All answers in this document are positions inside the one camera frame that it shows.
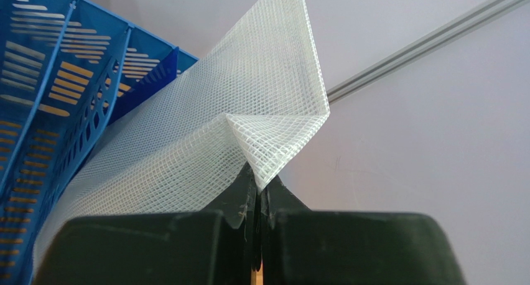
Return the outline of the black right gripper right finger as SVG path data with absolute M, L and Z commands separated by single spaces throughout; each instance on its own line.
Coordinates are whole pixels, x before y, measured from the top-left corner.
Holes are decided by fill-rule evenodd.
M 261 193 L 265 284 L 465 284 L 430 216 L 311 210 L 274 178 Z

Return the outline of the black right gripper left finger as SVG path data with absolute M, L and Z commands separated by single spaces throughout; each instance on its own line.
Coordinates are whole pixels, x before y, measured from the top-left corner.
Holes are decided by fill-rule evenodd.
M 195 212 L 78 217 L 34 284 L 254 284 L 257 188 L 249 164 Z

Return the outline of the white mesh zipper pouch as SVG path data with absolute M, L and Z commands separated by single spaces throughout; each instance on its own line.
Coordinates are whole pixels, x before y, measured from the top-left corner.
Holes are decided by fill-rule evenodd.
M 75 217 L 200 210 L 245 164 L 259 190 L 330 114 L 305 0 L 258 0 L 211 52 L 109 126 L 36 237 Z

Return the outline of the blue file organizer rack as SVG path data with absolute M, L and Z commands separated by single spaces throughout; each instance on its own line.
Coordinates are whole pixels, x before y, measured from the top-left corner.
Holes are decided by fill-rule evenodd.
M 177 46 L 89 0 L 1 0 L 1 283 L 29 284 L 35 238 L 116 100 Z M 177 76 L 196 61 L 179 48 Z

